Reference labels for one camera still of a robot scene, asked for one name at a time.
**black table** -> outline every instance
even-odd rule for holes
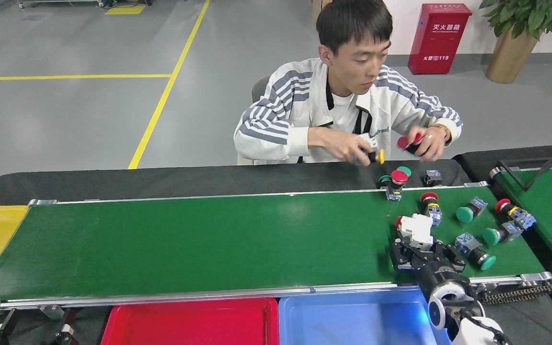
[[[365,168],[348,163],[283,164],[270,166],[219,166],[155,168],[142,170],[20,172],[0,177],[0,205],[26,205],[31,199],[82,201],[86,199],[141,199],[184,196],[269,194],[368,190],[399,166],[413,175],[406,187],[423,186],[426,170],[439,170],[443,185],[471,181],[454,160],[434,163],[388,161]],[[552,343],[552,300],[540,297],[526,302],[486,306],[515,344]],[[108,307],[76,310],[72,325],[81,345],[98,344],[109,315]],[[11,345],[39,343],[53,322],[37,310],[20,310],[22,320]]]
[[[543,163],[552,158],[552,145],[523,147],[519,149],[474,151],[463,153],[453,157],[472,181],[488,181],[489,171],[497,165],[500,160],[508,161],[508,165],[518,168],[539,168]],[[505,198],[506,194],[498,185],[491,184],[493,194],[497,199]],[[536,257],[552,273],[552,253],[543,243],[541,238],[534,231],[526,231],[523,237],[534,251]]]

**concrete floor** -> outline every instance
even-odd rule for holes
[[[236,164],[233,130],[254,82],[316,56],[311,2],[213,0],[163,95],[203,6],[156,0],[139,15],[105,15],[96,2],[0,0],[0,77],[19,77],[0,80],[0,175],[126,169],[164,97],[138,168]],[[445,158],[552,144],[552,65],[528,64],[510,85],[478,64],[432,76],[393,67],[460,112],[464,133]],[[28,78],[70,75],[92,77]]]

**white wall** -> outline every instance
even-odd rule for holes
[[[463,3],[472,11],[461,39],[458,54],[493,53],[497,38],[489,28],[487,17],[481,17],[491,9],[479,10],[482,0],[384,0],[393,16],[392,46],[389,54],[409,54],[421,14],[421,4]],[[544,34],[534,48],[534,53],[552,53],[552,34]]]

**fire extinguisher box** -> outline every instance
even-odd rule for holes
[[[447,74],[472,12],[464,4],[423,4],[408,68],[412,74]]]

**chain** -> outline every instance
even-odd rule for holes
[[[495,293],[489,295],[485,292],[481,294],[480,303],[482,304],[501,304],[501,303],[511,303],[511,302],[520,302],[528,301],[530,299],[535,299],[543,295],[549,295],[552,293],[552,284],[525,288],[523,290],[515,290],[510,292]]]

